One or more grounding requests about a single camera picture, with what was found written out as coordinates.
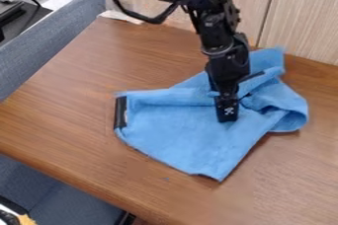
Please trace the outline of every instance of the microfiber cloth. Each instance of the microfiber cloth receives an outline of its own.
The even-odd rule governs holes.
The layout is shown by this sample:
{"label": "microfiber cloth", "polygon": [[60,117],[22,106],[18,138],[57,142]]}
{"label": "microfiber cloth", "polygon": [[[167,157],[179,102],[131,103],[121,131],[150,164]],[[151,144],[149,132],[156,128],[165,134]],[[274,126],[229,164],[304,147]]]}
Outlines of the microfiber cloth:
{"label": "microfiber cloth", "polygon": [[223,181],[267,132],[290,132],[308,120],[307,103],[279,78],[280,48],[250,53],[251,74],[240,84],[239,117],[219,123],[208,75],[202,72],[170,89],[119,93],[126,124],[117,136],[134,149],[190,175]]}

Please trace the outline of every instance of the blue towel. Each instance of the blue towel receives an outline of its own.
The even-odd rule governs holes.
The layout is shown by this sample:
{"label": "blue towel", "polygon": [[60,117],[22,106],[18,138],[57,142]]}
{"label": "blue towel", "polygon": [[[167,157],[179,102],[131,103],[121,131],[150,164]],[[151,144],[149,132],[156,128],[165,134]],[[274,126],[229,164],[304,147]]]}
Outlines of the blue towel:
{"label": "blue towel", "polygon": [[250,54],[251,73],[240,84],[239,118],[217,121],[205,72],[170,89],[119,93],[127,97],[127,126],[117,136],[134,149],[190,175],[223,181],[267,132],[290,132],[308,119],[307,103],[279,77],[279,48]]}

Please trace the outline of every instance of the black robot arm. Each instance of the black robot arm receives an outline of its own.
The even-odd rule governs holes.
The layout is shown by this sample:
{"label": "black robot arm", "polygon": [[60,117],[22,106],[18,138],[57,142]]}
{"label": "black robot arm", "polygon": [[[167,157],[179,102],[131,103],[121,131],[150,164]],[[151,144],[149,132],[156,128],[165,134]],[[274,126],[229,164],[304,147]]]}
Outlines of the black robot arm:
{"label": "black robot arm", "polygon": [[215,98],[218,121],[238,118],[238,84],[249,75],[249,46],[245,34],[236,31],[240,22],[239,10],[232,0],[161,0],[171,5],[159,16],[147,18],[126,10],[119,0],[117,6],[127,15],[148,23],[160,24],[178,6],[189,14],[200,35],[202,52],[208,56],[206,71],[211,89],[218,91]]}

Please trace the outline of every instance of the wooden table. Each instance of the wooden table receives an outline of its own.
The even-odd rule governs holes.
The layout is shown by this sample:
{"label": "wooden table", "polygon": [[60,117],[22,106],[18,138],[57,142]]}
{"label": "wooden table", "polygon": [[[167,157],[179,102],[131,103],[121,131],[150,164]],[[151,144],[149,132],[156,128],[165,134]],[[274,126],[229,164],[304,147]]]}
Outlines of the wooden table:
{"label": "wooden table", "polygon": [[269,134],[222,184],[191,177],[113,133],[113,92],[203,70],[196,35],[99,19],[0,106],[0,151],[151,224],[338,224],[338,68],[287,57],[310,123]]}

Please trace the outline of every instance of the blue cloth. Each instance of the blue cloth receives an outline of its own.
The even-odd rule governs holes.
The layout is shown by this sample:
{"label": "blue cloth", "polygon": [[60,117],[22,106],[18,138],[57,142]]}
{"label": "blue cloth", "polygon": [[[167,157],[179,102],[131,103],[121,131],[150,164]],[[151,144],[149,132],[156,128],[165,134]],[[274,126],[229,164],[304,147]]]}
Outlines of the blue cloth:
{"label": "blue cloth", "polygon": [[136,150],[190,175],[223,181],[267,132],[289,132],[307,122],[304,98],[279,80],[279,48],[252,52],[251,73],[240,84],[237,122],[217,121],[208,75],[203,72],[173,88],[120,93],[127,97],[127,126],[120,139]]}

